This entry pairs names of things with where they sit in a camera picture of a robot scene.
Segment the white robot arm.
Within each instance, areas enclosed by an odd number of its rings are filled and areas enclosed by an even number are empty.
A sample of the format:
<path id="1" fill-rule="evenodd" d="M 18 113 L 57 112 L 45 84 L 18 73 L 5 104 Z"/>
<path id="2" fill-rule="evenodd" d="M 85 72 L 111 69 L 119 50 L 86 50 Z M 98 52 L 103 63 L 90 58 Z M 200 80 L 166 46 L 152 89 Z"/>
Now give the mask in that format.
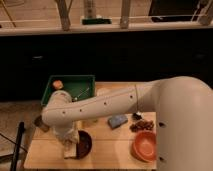
<path id="1" fill-rule="evenodd" d="M 133 84 L 78 102 L 56 91 L 42 120 L 65 134 L 74 121 L 138 111 L 156 114 L 157 171 L 213 171 L 213 88 L 194 77 Z"/>

